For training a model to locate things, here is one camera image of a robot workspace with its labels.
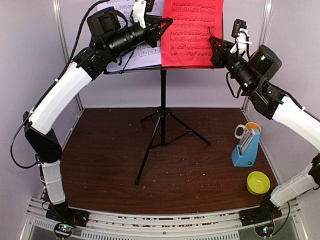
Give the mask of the lavender sheet music page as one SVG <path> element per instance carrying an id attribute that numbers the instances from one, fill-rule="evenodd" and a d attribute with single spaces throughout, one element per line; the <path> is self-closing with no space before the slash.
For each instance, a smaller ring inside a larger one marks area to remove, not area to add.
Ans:
<path id="1" fill-rule="evenodd" d="M 100 11 L 107 7 L 114 7 L 115 10 L 121 12 L 126 19 L 130 18 L 134 0 L 110 0 L 99 4 L 97 9 Z M 162 63 L 161 43 L 157 42 L 157 47 L 150 47 L 147 43 L 142 43 L 136 47 L 134 51 L 130 51 L 117 62 L 111 62 L 107 66 L 108 72 L 118 72 L 122 70 L 131 70 L 150 66 L 158 66 Z"/>

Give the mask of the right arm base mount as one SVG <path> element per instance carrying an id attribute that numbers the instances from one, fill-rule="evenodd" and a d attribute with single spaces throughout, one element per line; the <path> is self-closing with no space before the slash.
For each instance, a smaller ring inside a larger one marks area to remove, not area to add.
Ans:
<path id="1" fill-rule="evenodd" d="M 255 233 L 262 238 L 272 237 L 276 233 L 275 219 L 282 216 L 281 210 L 268 207 L 255 207 L 239 212 L 243 227 L 254 226 Z"/>

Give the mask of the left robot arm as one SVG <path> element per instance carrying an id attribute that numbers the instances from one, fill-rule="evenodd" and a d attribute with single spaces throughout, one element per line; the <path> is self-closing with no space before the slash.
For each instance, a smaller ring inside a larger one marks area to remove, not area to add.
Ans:
<path id="1" fill-rule="evenodd" d="M 71 51 L 60 75 L 35 106 L 23 115 L 19 129 L 35 151 L 51 211 L 61 222 L 69 221 L 72 211 L 63 190 L 60 169 L 63 150 L 52 126 L 71 100 L 104 73 L 110 63 L 141 44 L 157 46 L 173 20 L 151 15 L 153 4 L 153 1 L 137 0 L 127 19 L 112 6 L 98 12 L 89 8 L 81 20 L 81 24 L 89 27 L 89 46 L 81 51 Z M 124 26 L 120 24 L 122 19 L 125 19 Z"/>

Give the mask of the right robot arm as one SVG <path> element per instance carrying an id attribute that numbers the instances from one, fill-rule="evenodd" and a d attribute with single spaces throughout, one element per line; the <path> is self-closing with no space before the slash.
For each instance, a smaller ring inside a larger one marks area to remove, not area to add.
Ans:
<path id="1" fill-rule="evenodd" d="M 269 120 L 274 120 L 307 140 L 317 150 L 320 148 L 320 120 L 306 111 L 287 91 L 270 83 L 282 66 L 282 61 L 266 45 L 260 45 L 249 60 L 232 52 L 233 43 L 211 36 L 211 62 L 214 67 L 226 68 L 247 96 L 255 110 Z M 283 204 L 320 187 L 320 156 L 291 180 L 268 192 L 256 210 L 259 220 L 268 220 Z"/>

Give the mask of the blue metronome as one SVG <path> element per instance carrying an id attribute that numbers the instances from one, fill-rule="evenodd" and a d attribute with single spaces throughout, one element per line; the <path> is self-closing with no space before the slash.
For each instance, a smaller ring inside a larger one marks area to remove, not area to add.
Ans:
<path id="1" fill-rule="evenodd" d="M 260 131 L 252 128 L 243 132 L 239 137 L 239 143 L 231 153 L 231 160 L 234 167 L 252 167 L 257 159 L 260 141 Z"/>

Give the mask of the black music stand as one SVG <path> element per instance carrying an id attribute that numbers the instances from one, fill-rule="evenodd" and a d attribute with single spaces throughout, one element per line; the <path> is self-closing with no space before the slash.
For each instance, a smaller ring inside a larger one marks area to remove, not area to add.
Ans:
<path id="1" fill-rule="evenodd" d="M 151 119 L 154 123 L 154 129 L 152 132 L 152 135 L 150 137 L 149 143 L 147 145 L 147 148 L 145 150 L 145 154 L 143 157 L 143 160 L 141 162 L 137 177 L 134 181 L 135 185 L 139 185 L 145 165 L 148 160 L 148 156 L 153 148 L 156 147 L 165 147 L 180 138 L 192 133 L 195 136 L 197 136 L 200 140 L 202 140 L 204 143 L 206 143 L 208 146 L 211 145 L 211 142 L 204 138 L 201 134 L 199 134 L 197 131 L 195 131 L 193 128 L 191 128 L 189 125 L 187 125 L 185 122 L 183 122 L 180 118 L 178 118 L 175 114 L 173 114 L 172 110 L 167 107 L 166 104 L 166 93 L 167 93 L 167 70 L 172 69 L 173 67 L 169 68 L 163 68 L 161 65 L 154 67 L 157 70 L 160 70 L 160 106 L 154 109 L 152 113 L 147 115 L 146 117 L 142 118 L 140 120 L 141 123 L 144 121 Z M 181 124 L 183 127 L 187 129 L 186 132 L 183 134 L 177 136 L 176 138 L 169 140 L 166 142 L 166 117 L 171 117 L 175 121 L 177 121 L 179 124 Z"/>

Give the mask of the red sheet music page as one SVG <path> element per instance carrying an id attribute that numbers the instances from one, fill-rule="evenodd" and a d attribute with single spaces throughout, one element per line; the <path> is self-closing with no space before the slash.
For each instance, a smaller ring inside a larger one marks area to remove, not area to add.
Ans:
<path id="1" fill-rule="evenodd" d="M 209 38 L 223 37 L 223 0 L 166 0 L 163 17 L 172 24 L 160 40 L 165 68 L 211 68 Z"/>

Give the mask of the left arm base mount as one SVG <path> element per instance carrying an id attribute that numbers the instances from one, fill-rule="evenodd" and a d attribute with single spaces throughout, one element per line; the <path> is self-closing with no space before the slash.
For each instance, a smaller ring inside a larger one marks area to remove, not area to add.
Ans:
<path id="1" fill-rule="evenodd" d="M 58 212 L 52 206 L 46 210 L 45 217 L 56 221 L 53 233 L 59 239 L 66 239 L 75 234 L 80 227 L 86 227 L 90 213 L 85 210 L 69 208 L 66 212 Z"/>

